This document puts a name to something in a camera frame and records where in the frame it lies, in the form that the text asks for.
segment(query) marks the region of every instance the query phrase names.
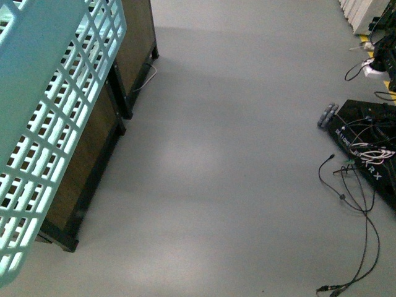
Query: cabinet leg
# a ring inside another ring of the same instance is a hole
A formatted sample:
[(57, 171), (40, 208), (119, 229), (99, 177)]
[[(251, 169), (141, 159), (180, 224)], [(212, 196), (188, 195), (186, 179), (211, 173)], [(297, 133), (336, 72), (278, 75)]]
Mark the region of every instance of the cabinet leg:
[(158, 58), (160, 57), (160, 54), (159, 54), (159, 52), (158, 52), (158, 47), (157, 47), (157, 45), (154, 46), (154, 49), (153, 49), (153, 51), (151, 52), (151, 57), (152, 57), (153, 59), (158, 59)]

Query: white cable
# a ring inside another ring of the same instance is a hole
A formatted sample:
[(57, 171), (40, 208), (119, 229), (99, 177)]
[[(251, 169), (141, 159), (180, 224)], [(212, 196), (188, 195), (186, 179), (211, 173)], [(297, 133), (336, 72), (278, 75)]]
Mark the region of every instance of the white cable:
[(156, 76), (156, 74), (157, 74), (157, 68), (155, 68), (154, 67), (154, 65), (151, 65), (151, 64), (147, 64), (147, 65), (149, 65), (150, 67), (152, 67), (153, 69), (154, 69), (154, 73), (153, 73), (153, 75), (151, 75), (145, 82), (144, 82), (144, 84), (140, 87), (140, 88), (137, 88), (137, 89), (135, 89), (135, 90), (133, 90), (132, 92), (137, 92), (137, 91), (140, 91), (140, 90), (142, 90), (155, 76)]

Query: wooden cabinet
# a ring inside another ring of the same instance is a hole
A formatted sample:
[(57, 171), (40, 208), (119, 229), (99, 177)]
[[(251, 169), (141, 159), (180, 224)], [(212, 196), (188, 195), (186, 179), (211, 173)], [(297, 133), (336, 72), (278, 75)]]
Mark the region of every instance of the wooden cabinet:
[(121, 117), (132, 118), (157, 41), (149, 0), (123, 1), (127, 32), (106, 84), (89, 117), (37, 240), (75, 251), (77, 234), (117, 140), (124, 134)]

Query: black cable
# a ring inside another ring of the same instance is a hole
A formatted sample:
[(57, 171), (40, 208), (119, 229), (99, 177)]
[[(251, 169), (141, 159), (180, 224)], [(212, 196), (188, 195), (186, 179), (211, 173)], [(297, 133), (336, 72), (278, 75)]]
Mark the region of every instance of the black cable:
[[(323, 167), (323, 165), (326, 164), (329, 160), (333, 159), (333, 157), (334, 157), (334, 155), (331, 155), (331, 156), (330, 156), (328, 159), (326, 159), (326, 161), (323, 162), (323, 163), (321, 164), (321, 166), (319, 167), (319, 179), (320, 179), (320, 181), (321, 181), (322, 183), (324, 183), (324, 184), (325, 184), (326, 186), (328, 186), (331, 190), (333, 190), (339, 197), (341, 197), (340, 193), (339, 193), (337, 190), (335, 190), (333, 187), (329, 186), (329, 184), (327, 184), (325, 181), (323, 181), (323, 179), (321, 178), (321, 175), (320, 175), (321, 168)], [(346, 174), (348, 174), (348, 170), (352, 170), (352, 171), (354, 172), (355, 176), (356, 176), (356, 179), (357, 179), (357, 181), (358, 181), (359, 188), (360, 188), (360, 191), (361, 191), (361, 195), (362, 195), (362, 197), (363, 197), (364, 208), (362, 208), (362, 206), (360, 206), (360, 204), (357, 202), (357, 200), (353, 197), (353, 195), (352, 195), (352, 193), (351, 193), (351, 191), (350, 191), (348, 185), (346, 184), (344, 172), (345, 172)], [(341, 172), (341, 177), (342, 177), (342, 181), (343, 181), (343, 184), (344, 184), (344, 186), (345, 186), (345, 189), (346, 189), (346, 191), (348, 192), (348, 194), (349, 194), (349, 196), (351, 197), (352, 201), (356, 204), (357, 207), (351, 205), (351, 204), (345, 199), (345, 195), (342, 195), (342, 196), (344, 197), (344, 199), (342, 199), (342, 200), (344, 200), (345, 203), (346, 203), (348, 206), (350, 206), (352, 209), (355, 209), (355, 210), (361, 212), (361, 213), (364, 215), (364, 217), (365, 217), (364, 250), (363, 250), (363, 255), (362, 255), (361, 261), (360, 261), (360, 263), (359, 263), (358, 271), (355, 273), (355, 276), (353, 277), (353, 279), (352, 279), (350, 282), (344, 283), (344, 284), (342, 284), (342, 285), (322, 286), (322, 287), (320, 287), (319, 289), (316, 290), (317, 296), (318, 296), (318, 292), (320, 292), (320, 291), (333, 291), (333, 292), (330, 294), (330, 297), (336, 297), (336, 296), (340, 295), (342, 292), (344, 292), (349, 286), (351, 286), (352, 284), (354, 284), (354, 283), (356, 283), (356, 282), (362, 280), (364, 277), (366, 277), (367, 275), (369, 275), (369, 274), (374, 270), (375, 266), (376, 266), (377, 263), (378, 263), (379, 254), (380, 254), (380, 250), (381, 250), (381, 242), (380, 242), (380, 239), (379, 239), (379, 233), (378, 233), (378, 231), (377, 231), (377, 228), (374, 226), (374, 223), (372, 222), (372, 220), (368, 217), (368, 212), (370, 212), (370, 211), (373, 209), (373, 207), (374, 207), (375, 189), (374, 189), (373, 195), (372, 195), (371, 207), (368, 209), (367, 201), (366, 201), (366, 196), (364, 195), (363, 186), (362, 186), (361, 180), (360, 180), (360, 178), (359, 178), (359, 176), (358, 176), (358, 174), (357, 174), (357, 172), (356, 172), (356, 168), (355, 168), (354, 166), (350, 166), (350, 165), (348, 165), (347, 167), (342, 166), (342, 167), (341, 167), (341, 170), (339, 170), (338, 172)], [(361, 269), (362, 269), (362, 267), (363, 267), (364, 260), (365, 260), (365, 258), (366, 258), (366, 252), (367, 252), (367, 246), (368, 246), (368, 224), (370, 224), (370, 225), (372, 226), (372, 228), (373, 228), (373, 230), (374, 230), (374, 232), (375, 232), (375, 234), (376, 234), (376, 237), (377, 237), (377, 254), (376, 254), (376, 258), (375, 258), (375, 260), (374, 260), (374, 263), (372, 264), (372, 266), (370, 267), (370, 269), (369, 269), (366, 273), (364, 273), (362, 276), (358, 277), (358, 275), (360, 274)]]
[(377, 98), (380, 98), (381, 100), (384, 100), (384, 101), (396, 101), (396, 99), (388, 99), (388, 98), (384, 98), (384, 97), (382, 97), (382, 96), (380, 96), (380, 95), (378, 95), (378, 94), (383, 94), (383, 95), (396, 95), (396, 93), (389, 93), (389, 92), (380, 92), (380, 91), (375, 91), (374, 92), (374, 95), (377, 97)]
[(370, 34), (369, 34), (369, 41), (372, 45), (375, 45), (375, 43), (372, 42), (372, 34), (374, 33), (378, 23), (382, 20), (382, 18), (386, 15), (386, 13), (388, 12), (388, 10), (390, 9), (390, 5), (388, 6), (388, 8), (382, 13), (382, 15), (380, 16), (380, 18), (378, 19), (378, 21), (376, 22), (376, 24), (373, 26)]
[(331, 159), (333, 159), (334, 156), (335, 156), (335, 155), (332, 154), (329, 158), (326, 159), (325, 162), (323, 162), (323, 163), (321, 164), (321, 166), (319, 167), (319, 170), (317, 171), (317, 175), (319, 176), (319, 180), (321, 181), (321, 183), (322, 183), (322, 184), (325, 184), (330, 190), (332, 190), (334, 193), (336, 193), (336, 194), (338, 195), (338, 197), (342, 200), (342, 199), (345, 199), (345, 195), (339, 193), (339, 192), (338, 192), (336, 189), (334, 189), (331, 185), (329, 185), (327, 182), (325, 182), (325, 181), (322, 179), (322, 175), (321, 175), (322, 167), (323, 167), (328, 161), (330, 161)]
[(360, 65), (361, 63), (363, 63), (363, 62), (359, 62), (358, 64), (356, 64), (355, 66), (353, 66), (351, 69), (348, 70), (348, 72), (345, 74), (345, 77), (344, 77), (344, 80), (345, 80), (345, 81), (350, 82), (351, 80), (355, 79), (355, 78), (360, 74), (360, 72), (363, 70), (363, 68), (365, 68), (366, 66), (369, 66), (369, 64), (366, 64), (366, 65), (361, 66), (360, 69), (359, 69), (359, 71), (358, 71), (358, 73), (356, 73), (353, 77), (347, 79), (348, 74), (349, 74), (354, 68), (356, 68), (356, 66)]

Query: wire bundle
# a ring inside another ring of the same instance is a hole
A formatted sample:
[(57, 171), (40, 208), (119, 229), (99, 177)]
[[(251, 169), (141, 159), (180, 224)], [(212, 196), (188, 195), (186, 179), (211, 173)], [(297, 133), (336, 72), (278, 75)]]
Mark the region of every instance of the wire bundle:
[[(334, 171), (334, 173), (340, 173), (341, 177), (342, 177), (342, 181), (344, 184), (344, 187), (346, 189), (346, 192), (348, 193), (348, 199), (346, 197), (345, 194), (341, 194), (340, 192), (338, 192), (336, 189), (334, 189), (331, 185), (329, 185), (327, 182), (325, 182), (322, 179), (321, 176), (321, 169), (322, 167), (331, 159), (333, 159), (334, 155), (331, 155), (328, 159), (326, 159), (325, 162), (323, 162), (321, 164), (321, 166), (319, 167), (318, 170), (318, 175), (319, 175), (319, 180), (321, 181), (321, 183), (323, 183), (324, 185), (326, 185), (329, 189), (331, 189), (334, 193), (336, 193), (339, 198), (344, 201), (346, 203), (347, 206), (349, 206), (349, 208), (351, 208), (354, 211), (357, 211), (359, 213), (361, 213), (364, 217), (365, 217), (365, 235), (364, 235), (364, 249), (363, 249), (363, 254), (361, 257), (361, 261), (358, 267), (357, 272), (355, 273), (355, 276), (347, 283), (343, 283), (341, 285), (325, 285), (322, 286), (320, 288), (318, 288), (316, 290), (316, 295), (319, 296), (319, 292), (325, 292), (325, 291), (332, 291), (330, 294), (330, 297), (337, 297), (339, 296), (342, 292), (344, 292), (349, 286), (351, 286), (352, 284), (362, 280), (364, 277), (366, 277), (367, 275), (369, 275), (375, 268), (375, 266), (378, 263), (378, 259), (379, 259), (379, 254), (380, 254), (380, 250), (381, 250), (381, 243), (380, 243), (380, 239), (379, 239), (379, 233), (377, 231), (377, 228), (375, 227), (374, 223), (372, 222), (372, 220), (369, 218), (368, 213), (373, 209), (374, 207), (374, 202), (375, 202), (375, 190), (373, 191), (372, 194), (372, 202), (371, 202), (371, 206), (370, 208), (368, 207), (368, 203), (367, 203), (367, 199), (366, 196), (364, 194), (363, 191), (363, 187), (360, 181), (360, 178), (356, 172), (356, 167), (353, 165), (348, 165), (348, 166), (342, 166), (340, 170)], [(346, 181), (345, 181), (345, 175), (348, 174), (349, 171), (353, 171), (354, 176), (356, 177), (356, 180), (359, 184), (359, 188), (360, 188), (360, 194), (363, 198), (363, 205), (361, 205), (355, 198), (355, 196), (351, 193), (349, 186), (347, 185)], [(371, 228), (374, 230), (374, 233), (376, 235), (376, 239), (377, 239), (377, 253), (376, 253), (376, 258), (374, 260), (374, 262), (372, 263), (370, 269), (368, 269), (365, 273), (363, 273), (361, 275), (361, 271), (363, 268), (363, 264), (364, 261), (366, 259), (366, 253), (367, 253), (367, 246), (368, 246), (368, 226), (371, 226)]]

